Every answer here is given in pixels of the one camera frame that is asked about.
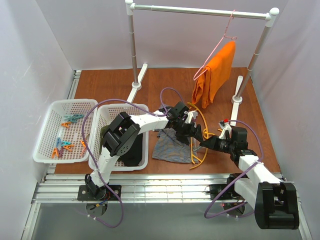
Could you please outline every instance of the vertical pole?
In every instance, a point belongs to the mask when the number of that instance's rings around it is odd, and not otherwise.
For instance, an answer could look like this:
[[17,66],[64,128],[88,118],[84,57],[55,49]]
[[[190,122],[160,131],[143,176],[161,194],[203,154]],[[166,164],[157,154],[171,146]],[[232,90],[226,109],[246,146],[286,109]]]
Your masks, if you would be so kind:
[[266,42],[267,35],[270,32],[271,27],[273,26],[278,14],[279,14],[279,9],[278,8],[274,7],[274,8],[272,8],[270,10],[270,12],[269,12],[270,17],[269,17],[269,19],[267,20],[267,22],[265,24],[265,27],[264,27],[263,32],[261,34],[260,40],[259,40],[259,42],[258,42],[258,44],[257,44],[257,46],[255,48],[254,54],[253,54],[253,56],[251,58],[249,66],[247,68],[248,71],[247,71],[247,73],[246,73],[246,75],[245,75],[245,77],[244,77],[244,79],[243,79],[243,81],[242,81],[242,83],[240,85],[240,88],[239,88],[238,92],[236,93],[236,95],[234,95],[232,97],[232,101],[233,102],[238,102],[238,103],[242,102],[241,95],[245,90],[245,87],[246,87],[247,82],[249,80],[249,77],[251,75],[251,71],[254,69],[255,63],[256,63],[256,61],[258,59],[258,56],[259,56],[259,54],[261,52],[261,49],[262,49],[263,45]]
[[139,85],[138,72],[137,72],[137,57],[136,57],[136,42],[135,42],[135,30],[134,30],[134,12],[130,9],[133,0],[125,0],[126,3],[126,14],[129,19],[129,34],[130,34],[130,46],[131,46],[131,59],[133,69],[134,85]]

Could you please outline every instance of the garment rack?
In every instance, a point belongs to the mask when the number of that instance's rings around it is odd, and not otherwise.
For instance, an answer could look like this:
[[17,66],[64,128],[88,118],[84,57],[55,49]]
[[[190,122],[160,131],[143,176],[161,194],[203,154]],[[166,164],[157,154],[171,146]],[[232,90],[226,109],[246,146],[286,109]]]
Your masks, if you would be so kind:
[[141,82],[148,69],[148,64],[144,63],[138,75],[137,72],[137,56],[136,56],[136,43],[135,43],[135,31],[134,31],[134,10],[145,10],[145,11],[157,11],[157,12],[170,12],[170,13],[183,13],[183,14],[197,14],[197,15],[211,15],[220,17],[232,17],[234,18],[245,18],[245,19],[259,19],[265,20],[263,32],[259,39],[259,42],[252,55],[249,66],[247,67],[247,73],[245,77],[238,76],[235,94],[231,98],[233,103],[231,120],[237,120],[239,105],[242,103],[242,93],[245,90],[246,84],[251,75],[251,71],[254,69],[254,65],[258,59],[263,45],[266,42],[267,35],[269,34],[275,20],[279,14],[277,7],[272,8],[267,13],[255,13],[255,12],[243,12],[243,11],[227,11],[227,10],[212,10],[212,9],[201,9],[201,8],[189,8],[189,7],[173,7],[173,6],[155,6],[155,5],[140,5],[133,2],[133,0],[125,0],[126,13],[129,19],[129,33],[130,33],[130,45],[131,45],[131,58],[132,58],[132,69],[133,69],[133,83],[132,90],[127,99],[128,102],[133,102],[137,91],[141,89]]

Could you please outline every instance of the wooden board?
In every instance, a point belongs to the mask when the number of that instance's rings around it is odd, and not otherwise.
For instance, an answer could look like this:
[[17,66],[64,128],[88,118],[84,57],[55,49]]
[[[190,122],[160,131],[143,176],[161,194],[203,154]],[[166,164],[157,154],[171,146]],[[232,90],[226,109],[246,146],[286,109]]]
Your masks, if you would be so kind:
[[[134,103],[145,104],[150,111],[155,111],[160,106],[160,91],[165,87],[175,88],[180,92],[184,101],[191,101],[194,88],[193,76],[195,68],[155,68],[148,69],[143,82],[142,89],[138,91]],[[233,68],[230,79],[219,89],[213,104],[202,109],[208,123],[209,132],[219,134],[218,122],[229,119],[232,111],[231,97],[235,94],[236,83],[239,75],[245,75],[246,68]],[[133,81],[132,69],[121,70],[83,70],[79,79],[75,98],[96,99],[98,102],[105,99],[126,100],[131,91]],[[263,150],[264,164],[273,173],[280,172],[280,168],[273,150],[270,137],[262,116],[256,93],[251,81],[248,82],[243,92],[243,102],[239,107],[238,119],[249,124],[258,134]],[[163,93],[164,103],[174,106],[179,97],[176,93],[166,90]],[[257,141],[251,132],[248,133],[249,148],[260,155]],[[134,174],[222,174],[238,173],[240,170],[225,153],[208,151],[203,164],[195,169],[189,168],[193,164],[171,163],[163,160],[152,159],[152,152],[157,142],[157,133],[149,132],[149,158],[146,168],[139,171],[112,172],[112,173],[134,173]],[[204,149],[198,152],[202,158]],[[89,174],[92,169],[88,162],[57,164],[56,174]]]

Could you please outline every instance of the perforated basket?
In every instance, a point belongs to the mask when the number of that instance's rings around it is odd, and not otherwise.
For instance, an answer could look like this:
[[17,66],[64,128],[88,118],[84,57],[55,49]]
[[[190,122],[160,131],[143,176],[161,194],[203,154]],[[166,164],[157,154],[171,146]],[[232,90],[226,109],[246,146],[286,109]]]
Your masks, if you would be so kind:
[[[69,164],[87,161],[89,158],[88,151],[82,154],[84,149],[81,140],[81,127],[84,117],[77,120],[77,123],[71,123],[69,128],[61,126],[65,123],[65,115],[83,114],[86,115],[92,107],[98,102],[94,99],[70,99],[53,102],[44,120],[40,136],[38,138],[36,148],[33,153],[33,159],[39,163],[46,164]],[[87,139],[88,146],[91,146],[93,137],[92,125],[97,115],[95,109],[87,118],[84,126],[84,134],[89,137]],[[57,138],[62,141],[70,142],[74,147],[72,151],[63,149],[62,157],[51,158],[54,148],[57,145]]]
[[[148,110],[148,107],[144,104],[137,104],[139,107]],[[101,128],[109,125],[116,116],[121,113],[126,112],[129,115],[142,115],[145,114],[144,111],[133,107],[129,104],[120,103],[120,104],[108,104],[99,107],[94,125],[92,128],[94,129],[93,138],[92,138],[92,148],[91,151],[94,155],[94,158],[98,161],[100,157],[99,148],[100,148],[100,131]],[[144,169],[148,164],[148,142],[149,142],[149,133],[143,133],[142,137],[142,160],[140,161],[138,166],[125,166],[121,160],[118,160],[115,165],[113,171],[133,171],[133,170],[141,170]],[[94,161],[91,156],[89,158],[89,166],[92,169],[96,169]]]

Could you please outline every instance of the gray floor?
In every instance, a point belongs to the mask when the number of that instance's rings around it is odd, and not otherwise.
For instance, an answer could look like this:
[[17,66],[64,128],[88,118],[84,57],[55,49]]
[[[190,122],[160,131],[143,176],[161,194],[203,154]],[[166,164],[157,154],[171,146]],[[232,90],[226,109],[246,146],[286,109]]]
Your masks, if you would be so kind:
[[[77,212],[85,204],[41,204],[33,240],[300,240],[299,230],[261,230],[254,215],[236,221],[225,215],[205,219],[208,203],[125,204],[122,224],[110,229]],[[221,211],[217,204],[212,212]],[[120,205],[110,204],[102,219],[115,224]]]

